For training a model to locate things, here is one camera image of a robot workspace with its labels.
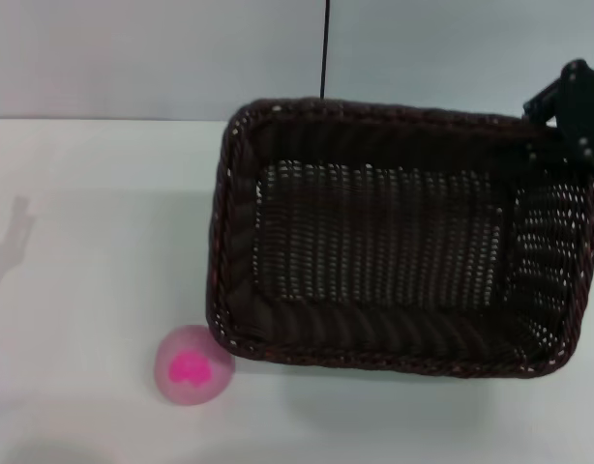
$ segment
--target dark brown wicker basket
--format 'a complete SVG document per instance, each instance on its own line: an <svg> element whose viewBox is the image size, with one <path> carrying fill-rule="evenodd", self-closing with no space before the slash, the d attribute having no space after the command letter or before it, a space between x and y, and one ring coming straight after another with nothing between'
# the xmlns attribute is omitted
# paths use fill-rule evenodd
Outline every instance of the dark brown wicker basket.
<svg viewBox="0 0 594 464"><path fill-rule="evenodd" d="M207 319L276 363L535 377L570 359L594 171L524 120L258 101L223 138Z"/></svg>

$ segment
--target pink marking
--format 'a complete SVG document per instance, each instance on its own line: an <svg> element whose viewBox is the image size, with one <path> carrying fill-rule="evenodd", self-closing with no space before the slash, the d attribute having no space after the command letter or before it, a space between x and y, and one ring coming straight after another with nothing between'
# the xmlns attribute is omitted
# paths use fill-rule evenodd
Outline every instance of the pink marking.
<svg viewBox="0 0 594 464"><path fill-rule="evenodd" d="M170 363L168 377L172 382L188 381L200 387L211 380L209 360L196 351L182 351Z"/></svg>

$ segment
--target white table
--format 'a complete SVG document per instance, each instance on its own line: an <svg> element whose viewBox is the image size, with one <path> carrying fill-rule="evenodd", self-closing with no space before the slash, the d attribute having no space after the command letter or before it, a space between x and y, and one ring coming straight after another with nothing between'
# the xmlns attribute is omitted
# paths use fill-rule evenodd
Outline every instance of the white table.
<svg viewBox="0 0 594 464"><path fill-rule="evenodd" d="M223 124L0 121L0 464L594 463L594 285L532 381L238 361L202 406L151 365L204 324Z"/></svg>

